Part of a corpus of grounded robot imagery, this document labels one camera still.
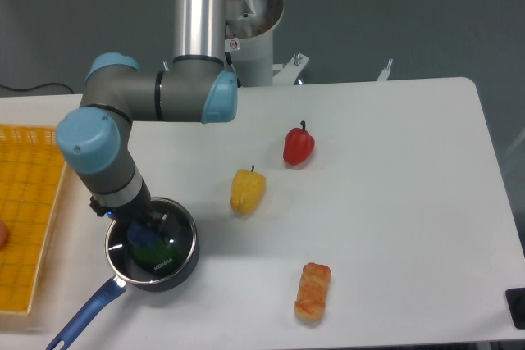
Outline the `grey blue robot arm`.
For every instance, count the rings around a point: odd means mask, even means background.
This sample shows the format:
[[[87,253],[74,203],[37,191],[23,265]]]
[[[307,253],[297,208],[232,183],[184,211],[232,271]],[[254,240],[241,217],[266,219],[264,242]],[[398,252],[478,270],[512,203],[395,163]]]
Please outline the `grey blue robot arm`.
[[[169,71],[139,72],[117,52],[97,57],[80,106],[58,124],[57,146],[99,216],[148,223],[150,192],[128,149],[136,121],[222,123],[235,118],[237,78],[225,68],[226,0],[175,0]]]

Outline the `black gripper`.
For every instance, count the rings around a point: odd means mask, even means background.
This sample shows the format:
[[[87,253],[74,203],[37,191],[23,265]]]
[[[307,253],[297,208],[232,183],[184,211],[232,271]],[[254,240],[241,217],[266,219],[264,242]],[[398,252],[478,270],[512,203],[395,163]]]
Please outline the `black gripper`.
[[[117,204],[109,204],[102,197],[92,196],[89,206],[97,216],[107,215],[119,223],[130,223],[130,236],[150,236],[153,232],[164,244],[168,244],[170,238],[166,231],[167,214],[153,211],[151,194],[146,183],[142,181],[137,193],[124,199],[124,202],[118,200]]]

